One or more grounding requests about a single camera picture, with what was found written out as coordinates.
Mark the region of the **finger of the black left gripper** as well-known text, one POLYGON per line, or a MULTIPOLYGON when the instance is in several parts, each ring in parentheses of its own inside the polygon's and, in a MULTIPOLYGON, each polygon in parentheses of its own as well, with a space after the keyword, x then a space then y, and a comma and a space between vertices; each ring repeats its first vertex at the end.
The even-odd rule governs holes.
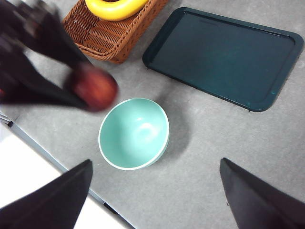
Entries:
POLYGON ((84 109, 87 104, 73 93, 45 79, 23 50, 0 48, 0 102, 3 104, 53 104, 84 109))
POLYGON ((57 11, 33 9, 23 28, 23 43, 33 51, 73 69, 90 63, 63 28, 57 11))

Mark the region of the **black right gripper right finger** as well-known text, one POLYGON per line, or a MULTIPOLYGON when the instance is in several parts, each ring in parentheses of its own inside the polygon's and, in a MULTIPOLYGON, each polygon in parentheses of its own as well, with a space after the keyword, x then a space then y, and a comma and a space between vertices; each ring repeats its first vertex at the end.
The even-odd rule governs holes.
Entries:
POLYGON ((303 229, 305 204, 227 158, 220 161, 225 196, 240 229, 303 229))

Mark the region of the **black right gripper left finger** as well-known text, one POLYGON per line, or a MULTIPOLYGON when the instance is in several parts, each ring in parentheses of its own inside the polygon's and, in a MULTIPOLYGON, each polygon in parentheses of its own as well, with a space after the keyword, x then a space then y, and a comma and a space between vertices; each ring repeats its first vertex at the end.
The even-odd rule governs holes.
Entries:
POLYGON ((0 210, 2 229, 72 229, 87 198, 92 161, 87 159, 40 189, 0 210))

